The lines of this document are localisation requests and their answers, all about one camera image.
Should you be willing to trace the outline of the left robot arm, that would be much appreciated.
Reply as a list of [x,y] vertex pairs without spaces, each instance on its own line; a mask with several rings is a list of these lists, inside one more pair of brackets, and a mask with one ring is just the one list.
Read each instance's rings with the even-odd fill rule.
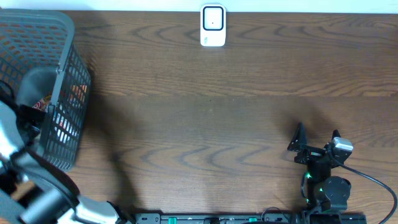
[[35,153],[46,117],[18,105],[1,82],[1,216],[11,223],[135,223],[117,205],[82,196],[66,173]]

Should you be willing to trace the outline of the orange snack packet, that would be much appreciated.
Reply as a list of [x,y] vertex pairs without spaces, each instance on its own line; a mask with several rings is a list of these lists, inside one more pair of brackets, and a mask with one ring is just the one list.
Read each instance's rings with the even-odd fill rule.
[[86,85],[72,85],[69,102],[83,104],[85,102],[85,94],[88,87]]

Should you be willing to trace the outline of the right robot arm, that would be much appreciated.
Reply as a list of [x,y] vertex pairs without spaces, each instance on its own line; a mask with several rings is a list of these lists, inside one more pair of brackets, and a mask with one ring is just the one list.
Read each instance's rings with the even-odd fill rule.
[[323,147],[307,144],[305,127],[299,123],[287,148],[296,152],[294,162],[306,166],[302,177],[302,197],[307,199],[307,209],[312,213],[339,213],[348,207],[351,183],[331,170],[344,163],[353,152],[350,140],[342,138],[338,130]]

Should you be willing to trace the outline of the red chocolate bar wrapper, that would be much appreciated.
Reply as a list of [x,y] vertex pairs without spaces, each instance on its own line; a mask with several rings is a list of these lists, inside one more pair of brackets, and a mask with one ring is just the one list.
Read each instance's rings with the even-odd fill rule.
[[36,102],[32,107],[36,110],[44,111],[47,112],[47,107],[51,102],[51,95],[45,96],[42,99],[40,99],[38,102]]

